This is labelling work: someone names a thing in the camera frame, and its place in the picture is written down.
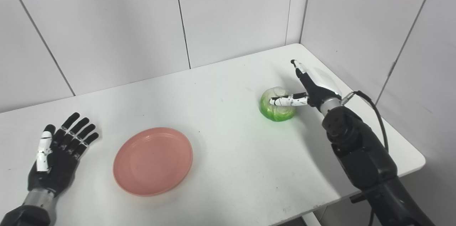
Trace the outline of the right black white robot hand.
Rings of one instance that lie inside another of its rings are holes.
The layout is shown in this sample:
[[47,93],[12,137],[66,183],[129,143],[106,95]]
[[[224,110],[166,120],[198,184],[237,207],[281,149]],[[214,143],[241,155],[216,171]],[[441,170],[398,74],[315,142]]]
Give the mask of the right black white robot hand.
[[295,74],[303,85],[303,93],[272,97],[269,104],[274,106],[311,106],[322,114],[342,106],[342,96],[336,82],[326,72],[316,67],[305,67],[301,62],[292,59]]

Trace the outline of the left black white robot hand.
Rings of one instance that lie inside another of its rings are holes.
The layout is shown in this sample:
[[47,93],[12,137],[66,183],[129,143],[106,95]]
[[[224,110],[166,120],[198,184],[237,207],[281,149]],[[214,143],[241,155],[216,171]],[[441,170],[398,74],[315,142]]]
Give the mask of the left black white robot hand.
[[47,190],[55,197],[66,190],[79,160],[99,134],[87,117],[73,113],[59,127],[47,125],[40,137],[36,158],[28,174],[27,190]]

